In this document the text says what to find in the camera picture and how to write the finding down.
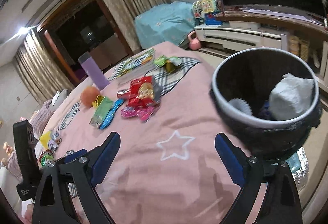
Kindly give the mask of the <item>beige curtain left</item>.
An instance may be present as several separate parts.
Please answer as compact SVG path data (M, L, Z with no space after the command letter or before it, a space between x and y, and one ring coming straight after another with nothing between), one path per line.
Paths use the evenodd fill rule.
M34 30L26 34L13 58L13 64L27 90L39 104L51 99L57 91L74 89Z

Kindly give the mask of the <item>crumpled white paper trash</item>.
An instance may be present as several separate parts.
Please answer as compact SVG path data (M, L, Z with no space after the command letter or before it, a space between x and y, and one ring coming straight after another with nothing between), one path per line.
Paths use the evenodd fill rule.
M286 121L304 114L311 106L314 80L287 73L269 95L269 111L277 121Z

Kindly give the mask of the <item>snack packets pile at edge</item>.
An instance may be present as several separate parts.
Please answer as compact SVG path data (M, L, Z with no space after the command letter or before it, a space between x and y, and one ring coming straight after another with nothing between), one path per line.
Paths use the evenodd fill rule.
M40 154L39 162L42 167L55 159L54 154L57 151L61 141L61 135L58 130L48 131L40 137L43 151Z

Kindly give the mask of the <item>stack of children books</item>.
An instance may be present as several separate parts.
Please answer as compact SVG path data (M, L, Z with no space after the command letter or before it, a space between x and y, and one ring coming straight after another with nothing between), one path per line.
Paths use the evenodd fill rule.
M142 77L155 68L154 60L155 49L148 48L138 55L130 57L118 64L108 78L108 81L117 81L119 85L123 85Z

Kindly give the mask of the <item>red snack bag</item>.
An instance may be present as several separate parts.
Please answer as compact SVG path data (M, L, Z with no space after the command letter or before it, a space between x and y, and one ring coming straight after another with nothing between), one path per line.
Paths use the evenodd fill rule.
M161 87L153 76L135 79L130 83L129 107L150 107L160 103Z

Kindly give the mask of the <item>black round trash bin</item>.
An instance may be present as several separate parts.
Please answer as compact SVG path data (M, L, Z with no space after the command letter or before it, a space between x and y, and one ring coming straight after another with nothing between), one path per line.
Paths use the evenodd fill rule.
M277 121L269 111L269 95L287 73L314 80L312 103L301 116ZM322 115L314 71L299 57L277 48L248 49L222 61L213 73L210 95L232 134L252 155L269 163L286 160L301 148ZM234 98L244 99L252 116L232 107L229 100Z

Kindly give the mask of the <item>white TV cabinet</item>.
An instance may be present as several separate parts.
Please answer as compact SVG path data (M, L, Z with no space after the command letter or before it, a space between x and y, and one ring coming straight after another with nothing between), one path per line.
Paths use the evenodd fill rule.
M195 27L202 42L242 51L271 47L297 55L312 65L319 87L327 94L327 30L313 20L270 16L250 12L226 12L216 16L221 25Z

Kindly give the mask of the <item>orange peach fruit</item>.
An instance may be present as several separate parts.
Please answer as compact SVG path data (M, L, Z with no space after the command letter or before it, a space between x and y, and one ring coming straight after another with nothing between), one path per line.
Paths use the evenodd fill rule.
M81 93L80 99L87 108L92 107L92 103L100 95L100 91L94 86L87 86Z

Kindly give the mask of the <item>pink kettlebell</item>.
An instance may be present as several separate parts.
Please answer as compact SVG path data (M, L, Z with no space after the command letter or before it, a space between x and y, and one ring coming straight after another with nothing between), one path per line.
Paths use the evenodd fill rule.
M201 48L201 43L197 38L196 31L192 31L188 34L189 48L193 51L199 50Z

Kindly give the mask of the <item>yellow snack wrapper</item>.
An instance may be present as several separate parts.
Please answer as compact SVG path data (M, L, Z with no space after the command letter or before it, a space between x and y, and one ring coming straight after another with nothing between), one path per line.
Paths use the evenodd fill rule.
M103 99L104 99L104 97L103 97L102 95L98 95L98 96L96 97L96 99L92 102L92 106L93 106L94 108L99 107L99 105L101 104L101 102L102 102Z

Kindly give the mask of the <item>green snack wrapper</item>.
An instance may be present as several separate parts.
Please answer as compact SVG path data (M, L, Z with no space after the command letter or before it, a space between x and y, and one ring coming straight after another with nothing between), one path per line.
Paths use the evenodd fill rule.
M167 57L165 55L161 55L160 57L156 58L153 63L155 64L156 68L164 68L167 73L175 72L175 70L177 70L182 65L182 61L179 57Z

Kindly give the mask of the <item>purple cylindrical bottle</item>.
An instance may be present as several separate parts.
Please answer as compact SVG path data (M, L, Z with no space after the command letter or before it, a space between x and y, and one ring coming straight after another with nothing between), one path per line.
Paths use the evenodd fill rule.
M88 52L80 56L78 62L100 91L109 84L109 81Z

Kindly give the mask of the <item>blue plastic wrapper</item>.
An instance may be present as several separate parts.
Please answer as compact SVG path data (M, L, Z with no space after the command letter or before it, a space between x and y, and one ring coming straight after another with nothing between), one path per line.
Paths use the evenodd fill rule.
M105 117L105 119L103 120L102 124L100 125L99 129L100 130L104 130L106 129L112 122L112 120L114 119L115 117L115 113L116 111L118 110L118 108L120 106L122 106L124 103L124 100L119 98L117 99L113 105L112 105L112 108L110 109L110 111L107 113L107 116Z

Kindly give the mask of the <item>teal cloth covered furniture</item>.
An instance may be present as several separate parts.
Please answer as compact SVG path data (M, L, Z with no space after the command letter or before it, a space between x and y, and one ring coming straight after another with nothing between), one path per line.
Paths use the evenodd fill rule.
M135 17L134 27L142 49L165 41L178 46L194 30L192 4L175 1L154 6Z

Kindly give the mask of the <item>red Skittles candy tube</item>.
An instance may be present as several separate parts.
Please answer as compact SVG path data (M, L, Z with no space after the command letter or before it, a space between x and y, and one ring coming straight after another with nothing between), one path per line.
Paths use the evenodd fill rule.
M129 97L130 97L130 90L129 89L119 90L117 92L117 98L118 99L128 100Z

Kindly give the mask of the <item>pink blanket table cover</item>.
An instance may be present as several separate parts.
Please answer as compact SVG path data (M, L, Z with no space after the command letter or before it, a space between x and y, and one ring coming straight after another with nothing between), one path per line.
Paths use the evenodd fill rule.
M209 91L213 67L200 60L161 98L147 121L115 114L105 130L90 125L92 108L59 134L56 158L92 150L111 132L120 150L96 190L116 223L219 223L239 192L215 150L220 132L241 147L217 114Z

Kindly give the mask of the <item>green snack packet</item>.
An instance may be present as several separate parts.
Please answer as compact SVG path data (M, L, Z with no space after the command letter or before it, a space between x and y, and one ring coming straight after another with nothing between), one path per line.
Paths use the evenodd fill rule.
M107 116L107 113L112 108L113 101L109 99L107 96L104 96L99 107L95 109L95 112L90 120L90 125L94 126L95 128L99 129L100 125L102 124L103 120Z

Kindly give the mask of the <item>white pleated paper cup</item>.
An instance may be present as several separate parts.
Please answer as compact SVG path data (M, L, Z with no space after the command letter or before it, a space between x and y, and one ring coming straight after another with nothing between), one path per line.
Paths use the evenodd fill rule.
M242 113L252 116L252 109L244 99L234 98L229 100L229 104Z

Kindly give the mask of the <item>colourful toy play set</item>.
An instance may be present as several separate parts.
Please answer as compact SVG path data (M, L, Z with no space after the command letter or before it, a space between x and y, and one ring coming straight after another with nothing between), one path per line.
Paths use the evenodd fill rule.
M222 9L221 0L200 0L192 4L192 12L196 25L222 25L222 21L215 19Z

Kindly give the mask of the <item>pink candy wrapper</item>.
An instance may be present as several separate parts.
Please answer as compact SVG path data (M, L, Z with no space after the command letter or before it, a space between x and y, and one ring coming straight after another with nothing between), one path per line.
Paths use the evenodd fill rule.
M154 113L155 108L153 106L150 107L129 107L126 106L121 110L121 116L123 118L133 118L137 117L141 122L147 122L152 114Z

